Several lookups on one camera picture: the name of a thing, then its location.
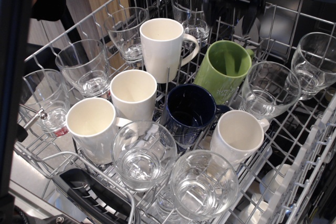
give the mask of glass tumbler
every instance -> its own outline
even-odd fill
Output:
[[[75,42],[57,55],[55,63],[84,98],[110,98],[110,65],[100,41],[85,39]]]
[[[208,150],[182,155],[173,168],[170,183],[176,212],[188,221],[210,220],[223,214],[238,193],[233,167]]]
[[[131,122],[121,128],[112,141],[115,170],[134,191],[146,191],[161,183],[176,158],[173,136],[156,122]]]
[[[172,0],[174,20],[180,22],[184,32],[194,36],[204,47],[209,38],[210,27],[205,21],[202,0]]]
[[[20,104],[25,105],[19,107],[21,117],[29,120],[35,115],[34,111],[44,109],[47,118],[39,118],[36,124],[47,136],[59,137],[68,133],[69,94],[59,71],[42,69],[24,76]]]
[[[240,110],[257,119],[283,114],[301,96],[297,76],[282,64],[262,61],[253,65],[242,86]]]
[[[142,61],[140,26],[148,19],[147,10],[130,7],[109,15],[104,21],[104,27],[121,57],[133,67]]]
[[[292,71],[302,88],[300,100],[309,100],[336,82],[336,38],[324,33],[304,35],[294,52]]]

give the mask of white mug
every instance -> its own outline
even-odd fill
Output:
[[[185,57],[181,66],[190,62],[198,54],[199,45],[195,37],[185,34],[183,26],[169,18],[147,20],[140,27],[140,38],[146,71],[151,73],[158,83],[172,81],[180,65],[182,42],[190,40],[195,49]]]
[[[273,194],[275,193],[275,191],[279,188],[279,186],[282,184],[282,181],[287,173],[287,171],[290,168],[289,164],[283,164],[280,168],[280,165],[278,165],[277,167],[275,167],[276,170],[272,169],[270,170],[262,179],[261,181],[269,187],[269,189],[265,192],[266,187],[260,183],[259,184],[259,189],[260,192],[264,194],[264,201],[269,202],[271,197],[273,196]]]
[[[112,103],[118,115],[131,121],[153,119],[157,82],[138,69],[117,74],[110,83]]]
[[[130,122],[118,118],[113,104],[104,98],[81,100],[66,116],[66,126],[73,138],[95,164],[112,162],[112,140],[119,127]]]
[[[245,111],[228,111],[218,120],[210,141],[210,150],[222,155],[237,169],[241,162],[261,147],[268,121],[264,120],[263,125]]]

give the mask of dark blue mug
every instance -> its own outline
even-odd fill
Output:
[[[228,106],[216,105],[213,96],[201,86],[182,84],[168,93],[160,124],[173,135],[181,152],[212,126],[216,114],[229,110]]]

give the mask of ceramic mug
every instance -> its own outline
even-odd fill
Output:
[[[212,43],[196,74],[194,84],[207,89],[217,104],[223,104],[236,92],[252,66],[254,52],[241,45],[220,40]]]
[[[148,72],[138,69],[123,71],[110,84],[112,103],[118,115],[131,121],[151,121],[157,83]]]
[[[118,118],[111,102],[86,98],[76,103],[66,116],[66,125],[86,156],[95,164],[112,162],[111,144],[119,127],[130,120]]]
[[[180,65],[182,42],[189,40],[195,49],[184,59],[186,65],[198,54],[199,45],[195,37],[185,34],[183,26],[169,18],[147,20],[140,27],[142,55],[146,71],[154,76],[158,83],[174,80]]]
[[[216,105],[206,89],[181,84],[168,93],[160,124],[173,135],[178,151],[183,151],[197,141],[201,132],[212,126],[216,114],[229,110],[225,105]]]
[[[268,127],[266,119],[259,121],[241,110],[228,111],[217,122],[210,150],[222,155],[237,169],[261,147]]]

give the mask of wire rack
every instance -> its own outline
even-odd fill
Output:
[[[293,41],[301,22],[311,20],[320,26],[328,27],[331,32],[334,31],[335,23],[304,13],[302,5],[303,0],[299,1],[297,8],[267,3],[266,14],[268,14],[269,22],[266,26],[268,30],[263,35],[260,34],[258,41],[249,37],[242,38],[235,34],[235,26],[240,15],[237,10],[233,9],[231,15],[220,17],[211,28],[207,46],[200,50],[198,57],[188,65],[179,68],[177,77],[172,82],[159,88],[153,120],[159,120],[165,97],[171,88],[181,83],[193,82],[206,49],[217,40],[229,39],[242,43],[245,47],[254,47],[256,52],[254,63],[272,60],[287,65],[290,62],[291,53],[295,50]],[[103,42],[109,55],[111,78],[121,71],[132,69],[132,66],[127,65],[121,59],[118,50],[109,40],[102,25],[104,19],[113,10],[128,6],[147,8],[151,18],[171,17],[170,0],[141,0],[141,2],[139,0],[109,0],[71,29],[29,56],[26,61],[34,61],[40,68],[43,68],[38,60],[39,53],[51,49],[52,54],[56,56],[60,49],[73,42],[72,36],[76,33],[81,39],[92,38]],[[275,28],[281,26],[279,16],[284,13],[291,17],[292,22],[292,30],[286,42],[278,40],[274,35]],[[281,51],[279,48],[284,51],[281,55],[278,53]],[[182,55],[187,54],[188,50],[183,48]],[[73,88],[69,88],[69,93],[71,104],[83,99]],[[237,109],[240,99],[240,90],[238,89],[227,105],[232,109]],[[259,223],[299,222],[323,172],[325,163],[334,156],[335,108],[336,100],[330,100],[328,90],[324,90],[309,101],[298,101],[283,115],[273,119],[270,129],[265,133],[262,147],[242,163],[237,170],[239,194],[233,207],[222,216],[207,223],[245,223],[238,215],[248,204],[254,206],[252,214],[256,210],[261,211],[262,216]],[[25,122],[25,118],[19,118],[20,124]],[[211,131],[206,132],[203,137],[198,139],[193,148],[208,148],[210,137]],[[132,207],[128,223],[135,223],[133,219],[135,209],[139,210],[142,223],[169,223],[174,214],[172,211],[167,213],[168,217],[165,217],[158,214],[156,210],[156,199],[166,182],[145,193],[129,191],[112,165],[94,166],[80,149],[72,144],[69,134],[60,138],[49,138],[39,128],[33,126],[28,139],[22,143],[17,142],[14,151],[49,179],[70,168],[90,171],[90,174],[99,178],[107,188],[117,191],[121,197],[128,200]],[[280,172],[284,164],[290,165],[286,175]],[[275,174],[279,174],[284,179],[281,186],[274,192],[267,209],[264,210],[259,206],[262,199],[252,200],[252,193],[255,191],[252,188],[258,188],[258,185],[262,183],[261,178],[270,170],[274,170]]]

